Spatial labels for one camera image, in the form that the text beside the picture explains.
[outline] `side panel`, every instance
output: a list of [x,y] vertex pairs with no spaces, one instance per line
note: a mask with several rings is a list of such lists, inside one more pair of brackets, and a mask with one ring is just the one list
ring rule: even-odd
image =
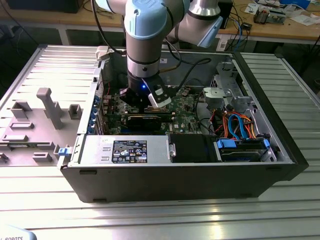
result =
[[258,197],[293,165],[62,167],[81,201],[141,202]]
[[240,75],[242,75],[242,79],[246,82],[248,87],[253,93],[253,99],[257,104],[260,105],[261,109],[263,110],[265,116],[272,124],[272,127],[278,136],[279,140],[281,141],[285,151],[287,152],[290,159],[297,163],[295,164],[294,171],[289,173],[284,180],[292,180],[302,171],[304,171],[309,165],[299,150],[297,144],[293,140],[292,136],[290,135],[289,131],[287,130],[286,126],[282,122],[281,118],[278,116],[276,110],[274,109],[270,99],[266,96],[265,92],[261,88],[259,82],[256,79],[256,76],[252,73],[251,69],[248,66],[248,62],[245,61],[241,53],[235,53],[234,58],[236,63],[238,64],[238,71]]

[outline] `motherboard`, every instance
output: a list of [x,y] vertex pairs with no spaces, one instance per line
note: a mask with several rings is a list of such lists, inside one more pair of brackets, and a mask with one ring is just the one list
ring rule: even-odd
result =
[[119,93],[103,98],[104,129],[107,135],[201,134],[195,114],[198,92],[180,89],[162,108],[148,106],[143,113],[120,99]]

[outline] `dark floor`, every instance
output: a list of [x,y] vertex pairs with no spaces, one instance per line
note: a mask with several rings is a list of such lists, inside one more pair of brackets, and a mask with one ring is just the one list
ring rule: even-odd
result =
[[[7,88],[11,85],[28,61],[30,55],[37,48],[34,42],[30,40],[21,28],[15,27],[13,30],[15,31],[15,37],[13,39],[7,39],[6,36],[2,35],[2,31],[0,30],[0,96],[6,92]],[[26,30],[39,44],[61,44],[58,31],[55,29],[26,28]],[[68,34],[73,45],[98,46],[103,43],[98,32],[69,30]],[[124,35],[121,32],[106,32],[106,36],[110,43],[115,47],[123,46],[125,43]],[[214,51],[217,44],[218,39],[216,39],[209,51]],[[181,44],[180,47],[197,48],[190,46],[189,44]],[[292,43],[277,44],[270,42],[259,42],[258,45],[256,45],[255,41],[248,41],[246,44],[242,44],[237,51],[253,52],[254,50],[257,53],[275,52],[282,54],[290,65],[299,72],[302,64],[308,58],[310,46]],[[314,85],[314,80],[320,78],[319,55],[312,60],[311,65],[302,75],[302,78],[312,90],[316,93],[318,92]]]

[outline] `light blue robot joint cap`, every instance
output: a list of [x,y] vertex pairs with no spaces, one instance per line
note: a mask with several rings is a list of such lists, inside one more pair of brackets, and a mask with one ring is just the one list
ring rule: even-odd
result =
[[164,29],[167,16],[164,0],[128,0],[124,27],[135,39],[151,39]]

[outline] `blue cable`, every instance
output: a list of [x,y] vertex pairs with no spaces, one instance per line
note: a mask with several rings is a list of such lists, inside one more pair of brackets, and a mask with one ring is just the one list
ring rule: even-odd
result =
[[242,29],[241,29],[241,26],[240,26],[240,23],[237,21],[237,20],[235,20],[235,19],[232,19],[233,21],[235,21],[236,22],[236,24],[238,24],[238,28],[239,28],[239,39],[238,39],[238,42],[236,43],[236,46],[235,46],[235,49],[234,49],[234,52],[236,52],[237,51],[237,49],[238,49],[238,47],[239,47],[239,43],[240,43],[240,40],[241,40],[241,36],[242,36]]
[[236,115],[236,114],[232,114],[230,117],[229,117],[229,120],[228,120],[228,129],[229,129],[229,132],[237,139],[237,140],[240,140],[240,137],[238,137],[234,131],[232,130],[232,126],[231,126],[231,120],[234,118],[234,117],[237,117],[238,120],[239,120],[239,126],[240,126],[240,132],[241,132],[241,135],[244,139],[248,139],[248,135],[245,131],[245,128],[244,128],[244,122],[242,121],[241,117]]

